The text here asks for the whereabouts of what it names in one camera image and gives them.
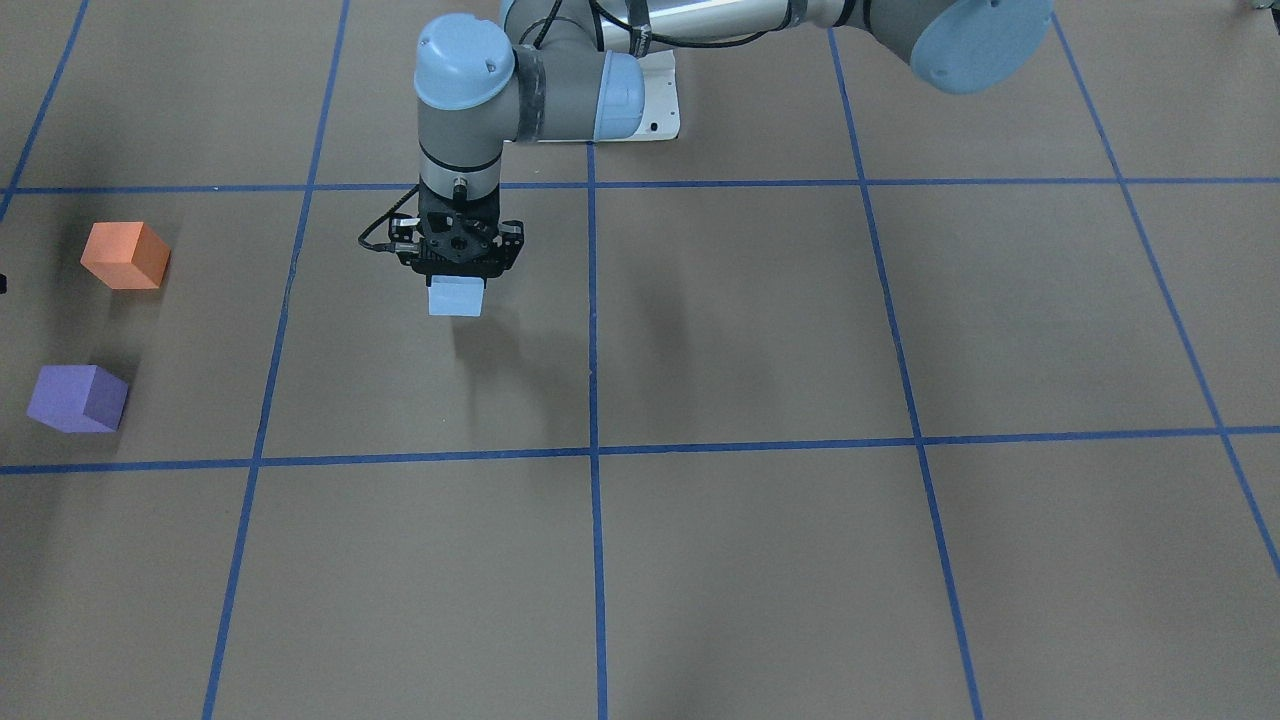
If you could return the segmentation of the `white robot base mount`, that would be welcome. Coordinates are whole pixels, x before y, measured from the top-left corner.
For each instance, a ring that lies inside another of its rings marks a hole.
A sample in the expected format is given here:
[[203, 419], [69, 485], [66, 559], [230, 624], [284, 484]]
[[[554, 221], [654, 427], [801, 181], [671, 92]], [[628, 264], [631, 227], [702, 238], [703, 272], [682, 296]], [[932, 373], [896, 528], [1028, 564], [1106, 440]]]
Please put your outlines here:
[[547, 53], [539, 142], [646, 142], [681, 127], [672, 51]]

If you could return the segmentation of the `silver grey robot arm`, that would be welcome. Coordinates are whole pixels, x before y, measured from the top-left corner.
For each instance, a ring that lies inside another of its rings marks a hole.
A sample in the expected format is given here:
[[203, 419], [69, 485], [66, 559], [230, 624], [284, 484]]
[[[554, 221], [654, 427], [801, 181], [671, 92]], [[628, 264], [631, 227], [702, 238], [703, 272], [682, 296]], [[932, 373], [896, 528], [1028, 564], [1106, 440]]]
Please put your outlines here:
[[358, 243], [412, 272], [504, 274], [524, 224], [500, 219], [508, 143], [623, 141], [645, 127], [644, 60], [732, 49], [810, 24], [873, 37], [941, 92], [977, 94], [1042, 44], [1051, 1], [504, 1], [495, 19], [449, 13], [415, 44], [419, 181]]

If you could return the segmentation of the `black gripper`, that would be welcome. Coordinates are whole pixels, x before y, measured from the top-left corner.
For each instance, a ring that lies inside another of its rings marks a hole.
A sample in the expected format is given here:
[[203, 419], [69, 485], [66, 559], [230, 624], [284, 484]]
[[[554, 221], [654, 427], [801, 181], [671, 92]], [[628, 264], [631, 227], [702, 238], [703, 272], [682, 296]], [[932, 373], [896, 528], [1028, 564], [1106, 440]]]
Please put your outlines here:
[[503, 275], [525, 246], [525, 227], [498, 218], [497, 191], [454, 202], [426, 187], [415, 190], [419, 214], [397, 214], [397, 259], [425, 275], [481, 278]]

